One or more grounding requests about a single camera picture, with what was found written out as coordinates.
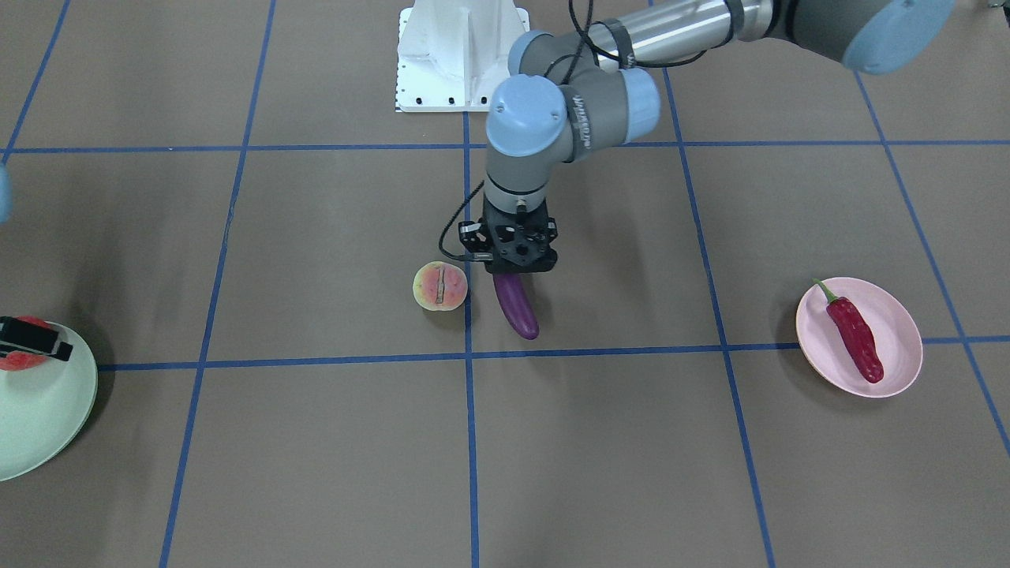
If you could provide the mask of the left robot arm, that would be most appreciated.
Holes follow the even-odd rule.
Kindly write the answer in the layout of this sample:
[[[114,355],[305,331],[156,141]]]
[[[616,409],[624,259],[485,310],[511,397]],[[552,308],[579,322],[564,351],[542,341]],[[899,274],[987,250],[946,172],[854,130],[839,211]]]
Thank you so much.
[[[909,64],[952,14],[952,1],[668,1],[574,22],[569,35],[524,33],[486,119],[482,215],[458,224],[465,259],[490,274],[548,272],[558,256],[546,191],[552,169],[656,128],[651,69],[728,44],[778,39],[881,75]]]

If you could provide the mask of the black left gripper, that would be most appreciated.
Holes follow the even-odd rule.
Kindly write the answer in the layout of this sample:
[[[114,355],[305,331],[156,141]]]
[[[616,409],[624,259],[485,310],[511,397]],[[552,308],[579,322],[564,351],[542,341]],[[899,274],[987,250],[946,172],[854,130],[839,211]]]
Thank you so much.
[[[548,202],[523,215],[513,215],[484,199],[482,222],[490,236],[492,259],[484,264],[489,274],[545,273],[558,263],[552,247],[558,226],[549,215]]]

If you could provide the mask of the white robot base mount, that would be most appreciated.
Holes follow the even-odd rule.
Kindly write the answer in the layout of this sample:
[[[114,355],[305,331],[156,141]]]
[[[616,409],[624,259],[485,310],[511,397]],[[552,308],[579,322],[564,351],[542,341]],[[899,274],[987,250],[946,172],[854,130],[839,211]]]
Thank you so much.
[[[509,75],[512,44],[530,30],[512,1],[415,1],[398,18],[395,110],[487,112]]]

